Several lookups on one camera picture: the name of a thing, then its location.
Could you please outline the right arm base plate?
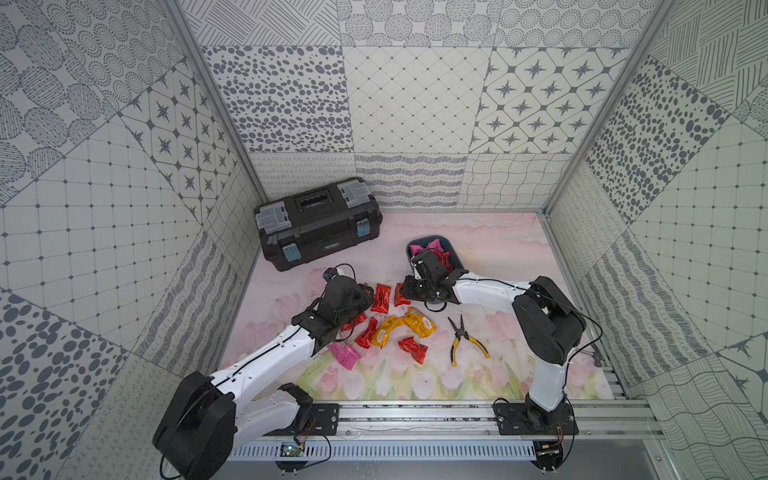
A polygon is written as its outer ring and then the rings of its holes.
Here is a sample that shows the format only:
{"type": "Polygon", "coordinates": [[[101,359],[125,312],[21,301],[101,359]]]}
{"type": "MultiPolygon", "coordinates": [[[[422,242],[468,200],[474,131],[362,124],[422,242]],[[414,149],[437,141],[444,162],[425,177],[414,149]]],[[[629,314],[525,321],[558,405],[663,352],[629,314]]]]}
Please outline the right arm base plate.
{"type": "Polygon", "coordinates": [[[500,435],[577,435],[572,405],[564,399],[553,411],[543,410],[533,402],[512,403],[498,398],[492,411],[500,435]]]}

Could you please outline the magenta tea bag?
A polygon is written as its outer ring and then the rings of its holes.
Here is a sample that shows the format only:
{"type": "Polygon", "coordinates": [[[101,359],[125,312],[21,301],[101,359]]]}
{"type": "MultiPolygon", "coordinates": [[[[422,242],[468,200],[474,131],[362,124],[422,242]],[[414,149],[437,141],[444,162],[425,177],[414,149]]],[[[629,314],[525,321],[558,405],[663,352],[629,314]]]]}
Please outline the magenta tea bag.
{"type": "Polygon", "coordinates": [[[420,253],[421,251],[425,251],[425,250],[434,251],[434,252],[444,252],[444,249],[438,237],[413,241],[407,247],[407,251],[409,252],[410,257],[413,257],[418,253],[420,253]]]}
{"type": "Polygon", "coordinates": [[[345,369],[352,371],[361,355],[352,346],[345,343],[332,343],[328,346],[329,351],[337,362],[345,369]]]}

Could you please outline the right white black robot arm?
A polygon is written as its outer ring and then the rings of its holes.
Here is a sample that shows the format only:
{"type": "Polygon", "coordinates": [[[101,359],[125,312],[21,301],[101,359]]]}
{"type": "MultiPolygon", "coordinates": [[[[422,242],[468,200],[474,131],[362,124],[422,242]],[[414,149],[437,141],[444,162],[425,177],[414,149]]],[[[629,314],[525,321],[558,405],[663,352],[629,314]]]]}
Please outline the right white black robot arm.
{"type": "Polygon", "coordinates": [[[571,358],[586,329],[586,319],[554,281],[539,276],[511,282],[448,269],[435,252],[423,250],[410,259],[413,273],[404,280],[402,295],[426,304],[479,305],[515,316],[535,356],[526,403],[535,412],[551,413],[566,398],[571,358]]]}

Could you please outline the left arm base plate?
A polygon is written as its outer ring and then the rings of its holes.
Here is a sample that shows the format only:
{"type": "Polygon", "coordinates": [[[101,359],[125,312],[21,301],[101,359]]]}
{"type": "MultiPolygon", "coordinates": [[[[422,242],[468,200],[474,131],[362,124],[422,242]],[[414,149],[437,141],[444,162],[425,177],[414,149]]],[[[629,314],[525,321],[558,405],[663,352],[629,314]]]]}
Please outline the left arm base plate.
{"type": "Polygon", "coordinates": [[[340,405],[337,403],[316,403],[301,406],[294,421],[283,431],[283,435],[326,435],[335,436],[338,429],[340,405]]]}

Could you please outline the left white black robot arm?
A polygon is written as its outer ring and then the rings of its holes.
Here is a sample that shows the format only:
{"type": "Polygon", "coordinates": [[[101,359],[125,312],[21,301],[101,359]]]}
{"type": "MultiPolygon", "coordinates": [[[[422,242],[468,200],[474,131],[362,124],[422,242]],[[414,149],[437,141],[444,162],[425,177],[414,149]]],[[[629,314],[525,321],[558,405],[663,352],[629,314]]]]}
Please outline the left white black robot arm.
{"type": "Polygon", "coordinates": [[[300,437],[313,428],[313,399],[293,383],[257,396],[285,372],[328,345],[374,303],[374,291],[331,268],[322,295],[295,315],[272,341],[228,368],[194,371],[179,384],[154,433],[160,466],[178,479],[209,479],[231,452],[258,437],[300,437]]]}

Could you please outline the teal plastic storage box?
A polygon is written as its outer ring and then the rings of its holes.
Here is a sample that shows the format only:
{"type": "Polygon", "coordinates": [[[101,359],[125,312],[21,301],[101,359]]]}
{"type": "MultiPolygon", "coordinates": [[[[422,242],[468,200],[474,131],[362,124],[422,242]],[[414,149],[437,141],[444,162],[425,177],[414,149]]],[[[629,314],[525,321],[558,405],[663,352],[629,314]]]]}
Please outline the teal plastic storage box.
{"type": "Polygon", "coordinates": [[[411,277],[415,278],[416,280],[429,280],[432,283],[440,283],[441,281],[445,280],[455,272],[465,271],[465,268],[463,266],[463,263],[457,251],[453,247],[452,243],[444,236],[441,236],[441,235],[425,236],[425,237],[417,238],[415,240],[410,241],[408,245],[406,247],[406,254],[411,267],[411,277]],[[444,251],[450,253],[450,260],[454,267],[454,269],[451,272],[448,272],[446,268],[440,264],[440,261],[438,260],[437,256],[433,253],[433,251],[425,250],[425,251],[421,251],[420,253],[418,253],[413,257],[409,256],[407,247],[411,242],[418,241],[420,239],[434,238],[434,237],[438,237],[440,239],[440,242],[444,251]]]}

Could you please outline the yellow tea bag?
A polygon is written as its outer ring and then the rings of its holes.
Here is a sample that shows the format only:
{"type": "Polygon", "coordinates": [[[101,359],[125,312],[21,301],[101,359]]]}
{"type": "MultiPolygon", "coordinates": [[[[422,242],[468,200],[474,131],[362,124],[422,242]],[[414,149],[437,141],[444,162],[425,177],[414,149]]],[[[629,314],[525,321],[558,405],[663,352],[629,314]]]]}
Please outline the yellow tea bag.
{"type": "Polygon", "coordinates": [[[388,342],[391,333],[404,325],[402,317],[391,316],[384,320],[372,337],[371,344],[379,348],[384,348],[388,342]]]}
{"type": "Polygon", "coordinates": [[[413,307],[408,308],[407,313],[402,317],[402,320],[408,328],[422,339],[430,337],[437,331],[434,322],[421,311],[413,307]]]}

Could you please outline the red tea bag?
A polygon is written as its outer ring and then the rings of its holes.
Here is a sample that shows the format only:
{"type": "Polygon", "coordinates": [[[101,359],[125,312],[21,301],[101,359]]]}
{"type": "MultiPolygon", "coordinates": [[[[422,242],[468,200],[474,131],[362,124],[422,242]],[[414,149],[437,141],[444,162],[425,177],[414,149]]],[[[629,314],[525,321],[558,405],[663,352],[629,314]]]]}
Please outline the red tea bag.
{"type": "Polygon", "coordinates": [[[350,322],[350,323],[344,325],[340,329],[340,331],[341,332],[350,331],[350,330],[354,329],[355,327],[357,327],[358,325],[360,325],[361,323],[363,323],[366,319],[367,319],[367,315],[365,313],[361,313],[361,314],[359,314],[355,318],[355,320],[353,322],[350,322]]]}
{"type": "Polygon", "coordinates": [[[392,288],[385,284],[377,284],[374,291],[374,302],[371,311],[387,314],[389,312],[392,288]]]}
{"type": "Polygon", "coordinates": [[[355,343],[362,349],[370,349],[373,338],[378,331],[378,320],[371,317],[366,329],[355,338],[355,343]]]}
{"type": "Polygon", "coordinates": [[[395,307],[401,307],[401,306],[406,306],[411,304],[411,301],[408,298],[406,298],[403,293],[403,287],[404,287],[403,283],[398,283],[395,287],[395,296],[393,300],[393,305],[395,307]]]}
{"type": "Polygon", "coordinates": [[[418,364],[423,365],[428,352],[428,347],[417,342],[413,337],[407,337],[398,342],[399,348],[408,353],[418,364]]]}

